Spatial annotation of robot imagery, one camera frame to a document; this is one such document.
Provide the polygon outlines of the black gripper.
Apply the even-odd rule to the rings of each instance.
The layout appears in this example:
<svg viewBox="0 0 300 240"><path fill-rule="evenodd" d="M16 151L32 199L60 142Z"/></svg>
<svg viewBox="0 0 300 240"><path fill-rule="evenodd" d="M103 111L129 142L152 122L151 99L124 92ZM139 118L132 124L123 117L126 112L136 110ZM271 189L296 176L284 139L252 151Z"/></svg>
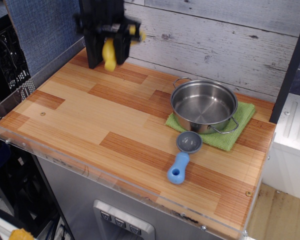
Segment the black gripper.
<svg viewBox="0 0 300 240"><path fill-rule="evenodd" d="M94 37L94 57L102 60L105 37L114 38L118 65L129 57L131 40L141 40L141 23L125 16L123 0L80 0L79 13L73 15L76 32Z"/></svg>

